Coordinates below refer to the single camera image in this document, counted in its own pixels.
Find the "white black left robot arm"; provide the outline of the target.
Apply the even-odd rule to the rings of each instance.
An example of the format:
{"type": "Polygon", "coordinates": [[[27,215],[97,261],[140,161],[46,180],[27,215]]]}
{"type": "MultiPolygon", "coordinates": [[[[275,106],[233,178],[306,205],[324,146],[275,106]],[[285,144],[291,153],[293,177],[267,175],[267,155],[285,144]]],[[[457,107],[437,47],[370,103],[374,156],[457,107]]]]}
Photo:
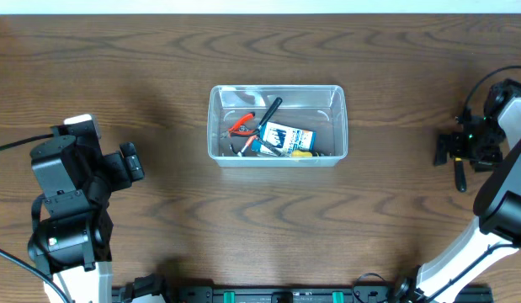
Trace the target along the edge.
{"type": "Polygon", "coordinates": [[[30,153],[42,194],[32,204],[28,253],[52,302],[112,300],[109,198],[145,172],[133,143],[103,154],[100,137],[95,116],[81,114],[53,126],[30,153]]]}

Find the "blue white bit set box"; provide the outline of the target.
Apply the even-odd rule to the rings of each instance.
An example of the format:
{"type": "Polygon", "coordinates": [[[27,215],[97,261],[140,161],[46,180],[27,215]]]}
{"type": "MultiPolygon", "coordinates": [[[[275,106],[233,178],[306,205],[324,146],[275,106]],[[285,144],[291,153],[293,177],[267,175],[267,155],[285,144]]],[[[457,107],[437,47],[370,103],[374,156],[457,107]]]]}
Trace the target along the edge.
{"type": "Polygon", "coordinates": [[[261,130],[260,137],[279,151],[288,154],[293,150],[311,151],[315,144],[316,132],[268,122],[261,130]]]}

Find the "claw hammer black orange handle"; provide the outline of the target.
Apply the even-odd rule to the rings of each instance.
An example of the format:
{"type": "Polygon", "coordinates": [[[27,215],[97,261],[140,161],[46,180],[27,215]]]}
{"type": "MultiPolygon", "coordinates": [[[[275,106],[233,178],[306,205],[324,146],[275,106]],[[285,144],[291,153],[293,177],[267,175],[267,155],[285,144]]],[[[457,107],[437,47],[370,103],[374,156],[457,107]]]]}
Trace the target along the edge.
{"type": "MultiPolygon", "coordinates": [[[[257,136],[260,136],[261,130],[269,122],[269,120],[272,118],[272,116],[277,111],[277,109],[282,104],[282,102],[283,102],[283,99],[281,97],[277,97],[273,101],[272,105],[268,108],[268,110],[266,111],[266,113],[264,114],[262,119],[258,122],[257,126],[254,128],[254,129],[259,130],[259,134],[257,136]]],[[[242,149],[240,149],[239,151],[234,148],[232,143],[230,143],[230,149],[235,155],[242,157],[244,155],[245,151],[255,142],[255,140],[256,140],[256,136],[247,137],[246,143],[244,144],[242,149]]]]}

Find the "red black handled pliers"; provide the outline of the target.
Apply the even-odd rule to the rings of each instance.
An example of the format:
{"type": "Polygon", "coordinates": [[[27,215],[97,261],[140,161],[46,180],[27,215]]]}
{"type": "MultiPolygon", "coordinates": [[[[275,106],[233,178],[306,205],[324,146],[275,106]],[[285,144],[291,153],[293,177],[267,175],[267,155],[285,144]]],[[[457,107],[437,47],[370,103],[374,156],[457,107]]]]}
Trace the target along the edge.
{"type": "Polygon", "coordinates": [[[250,137],[256,136],[259,134],[259,130],[254,129],[250,130],[246,127],[246,123],[255,118],[255,113],[250,112],[243,115],[233,126],[223,131],[220,134],[220,138],[229,138],[229,137],[250,137]]]}

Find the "slim yellow black screwdriver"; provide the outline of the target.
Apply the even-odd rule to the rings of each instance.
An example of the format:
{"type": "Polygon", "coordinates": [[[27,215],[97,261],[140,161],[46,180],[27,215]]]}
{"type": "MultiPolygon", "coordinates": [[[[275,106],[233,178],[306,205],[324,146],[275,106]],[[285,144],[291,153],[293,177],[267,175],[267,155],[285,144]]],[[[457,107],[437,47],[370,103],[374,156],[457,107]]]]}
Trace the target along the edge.
{"type": "Polygon", "coordinates": [[[455,167],[455,187],[461,193],[464,193],[467,190],[467,183],[465,178],[465,169],[464,163],[461,158],[456,157],[454,159],[454,167],[455,167]]]}

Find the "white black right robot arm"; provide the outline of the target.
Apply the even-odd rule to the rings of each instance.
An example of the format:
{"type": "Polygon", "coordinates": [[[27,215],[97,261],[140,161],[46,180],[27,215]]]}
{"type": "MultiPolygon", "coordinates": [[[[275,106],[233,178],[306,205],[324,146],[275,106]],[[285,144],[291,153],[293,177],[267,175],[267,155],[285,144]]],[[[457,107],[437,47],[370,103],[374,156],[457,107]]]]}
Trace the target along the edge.
{"type": "Polygon", "coordinates": [[[464,109],[457,121],[460,132],[439,136],[436,163],[455,160],[458,190],[465,188],[463,161],[491,175],[475,197],[466,229],[435,259],[399,279],[389,302],[453,302],[460,294],[467,302],[489,299],[467,285],[521,251],[521,83],[505,79],[492,85],[483,114],[464,109]]]}

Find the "stubby yellow black screwdriver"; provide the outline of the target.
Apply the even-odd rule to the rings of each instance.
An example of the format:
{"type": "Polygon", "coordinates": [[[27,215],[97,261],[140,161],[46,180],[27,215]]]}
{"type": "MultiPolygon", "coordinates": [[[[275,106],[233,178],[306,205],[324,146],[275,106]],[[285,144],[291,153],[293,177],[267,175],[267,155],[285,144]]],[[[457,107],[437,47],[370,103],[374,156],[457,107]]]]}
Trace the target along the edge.
{"type": "Polygon", "coordinates": [[[318,151],[293,150],[287,157],[324,157],[324,154],[318,151]]]}

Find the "silver double ring wrench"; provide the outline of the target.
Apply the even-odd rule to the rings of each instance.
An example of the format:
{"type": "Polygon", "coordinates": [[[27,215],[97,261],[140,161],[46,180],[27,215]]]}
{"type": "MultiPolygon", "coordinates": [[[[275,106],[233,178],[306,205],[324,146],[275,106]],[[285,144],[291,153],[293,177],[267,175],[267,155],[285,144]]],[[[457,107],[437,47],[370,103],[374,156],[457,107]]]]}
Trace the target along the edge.
{"type": "Polygon", "coordinates": [[[260,136],[256,136],[256,141],[258,141],[261,145],[263,145],[266,148],[268,148],[275,156],[277,156],[277,157],[285,157],[285,154],[283,152],[279,151],[271,143],[263,140],[260,136]]]}

